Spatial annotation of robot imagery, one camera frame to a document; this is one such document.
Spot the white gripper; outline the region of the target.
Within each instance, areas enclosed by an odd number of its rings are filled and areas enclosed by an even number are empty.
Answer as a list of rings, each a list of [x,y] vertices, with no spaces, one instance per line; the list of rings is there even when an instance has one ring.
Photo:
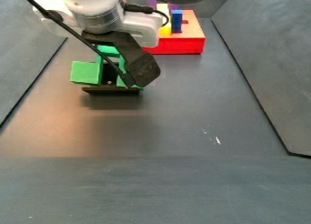
[[[156,47],[161,16],[156,13],[129,12],[125,0],[35,0],[47,10],[55,11],[63,23],[77,34],[127,32],[141,47]]]

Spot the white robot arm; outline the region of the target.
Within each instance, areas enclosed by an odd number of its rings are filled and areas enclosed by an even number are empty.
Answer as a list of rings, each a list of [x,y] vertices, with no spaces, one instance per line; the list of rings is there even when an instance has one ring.
[[[141,47],[156,47],[159,28],[164,24],[160,14],[129,10],[127,0],[35,0],[48,11],[55,11],[64,24],[77,34],[127,32]]]

